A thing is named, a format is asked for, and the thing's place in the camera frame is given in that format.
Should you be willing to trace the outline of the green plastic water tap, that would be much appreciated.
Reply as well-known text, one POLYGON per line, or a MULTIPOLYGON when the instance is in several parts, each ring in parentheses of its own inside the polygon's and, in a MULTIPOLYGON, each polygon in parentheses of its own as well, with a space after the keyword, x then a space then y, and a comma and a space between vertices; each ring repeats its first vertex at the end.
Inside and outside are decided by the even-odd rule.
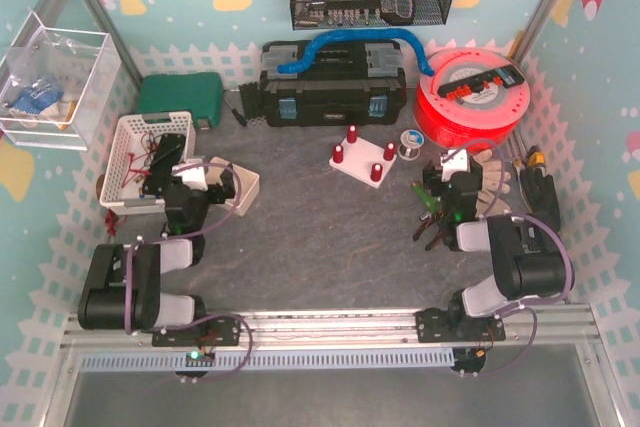
POLYGON ((421 182, 414 181, 412 183, 412 190, 423 202, 430 214, 435 214, 440 210, 440 198, 428 193, 421 182))

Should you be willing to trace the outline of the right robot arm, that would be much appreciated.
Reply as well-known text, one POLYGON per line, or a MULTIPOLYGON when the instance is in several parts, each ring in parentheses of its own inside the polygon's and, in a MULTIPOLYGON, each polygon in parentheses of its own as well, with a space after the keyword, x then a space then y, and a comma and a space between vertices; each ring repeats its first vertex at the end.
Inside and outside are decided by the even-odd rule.
POLYGON ((470 149, 449 150, 423 168, 418 185, 433 202, 423 226, 437 229, 425 248, 484 252, 492 272, 454 292, 446 309, 417 312, 421 343, 502 341, 506 315, 561 301, 574 284, 560 239, 555 183, 543 154, 530 151, 509 172, 492 149, 477 154, 470 149))

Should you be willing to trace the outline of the orange black pliers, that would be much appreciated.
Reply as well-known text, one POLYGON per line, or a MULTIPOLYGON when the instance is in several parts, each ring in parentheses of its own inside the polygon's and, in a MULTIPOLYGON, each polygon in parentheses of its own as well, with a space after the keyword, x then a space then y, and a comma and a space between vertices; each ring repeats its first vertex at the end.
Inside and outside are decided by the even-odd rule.
POLYGON ((455 228, 458 224, 458 214, 453 210, 438 211, 422 222, 413 234, 412 240, 417 242, 424 234, 431 234, 424 250, 433 251, 439 244, 442 244, 451 251, 458 249, 455 228))

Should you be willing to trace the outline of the white tray with springs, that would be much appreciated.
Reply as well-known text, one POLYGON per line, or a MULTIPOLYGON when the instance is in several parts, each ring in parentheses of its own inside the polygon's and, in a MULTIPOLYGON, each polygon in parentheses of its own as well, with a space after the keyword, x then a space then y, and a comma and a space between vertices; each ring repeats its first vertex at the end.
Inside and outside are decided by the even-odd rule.
MULTIPOLYGON (((230 161, 227 161, 221 157, 212 157, 211 163, 220 164, 221 166, 227 166, 230 161)), ((221 175, 224 172, 222 167, 209 167, 206 174, 207 183, 210 185, 221 184, 221 175)), ((235 189, 240 189, 240 196, 235 196, 232 199, 227 199, 220 207, 229 211, 236 203, 236 199, 239 198, 239 203, 236 206, 233 213, 236 216, 243 217, 247 214, 248 210, 256 200, 260 191, 260 175, 250 171, 237 164, 232 165, 233 170, 236 172, 237 177, 234 177, 235 189)))

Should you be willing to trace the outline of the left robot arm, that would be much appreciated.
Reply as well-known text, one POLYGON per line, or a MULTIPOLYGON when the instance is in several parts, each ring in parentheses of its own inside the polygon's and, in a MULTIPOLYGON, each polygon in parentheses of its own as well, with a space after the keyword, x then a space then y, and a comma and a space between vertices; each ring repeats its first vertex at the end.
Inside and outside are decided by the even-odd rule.
POLYGON ((161 291, 163 274, 197 264, 209 206, 240 203, 242 184, 231 163, 181 164, 162 190, 166 228, 156 241, 140 237, 130 245, 96 247, 77 307, 85 330, 182 330, 210 321, 197 296, 161 291))

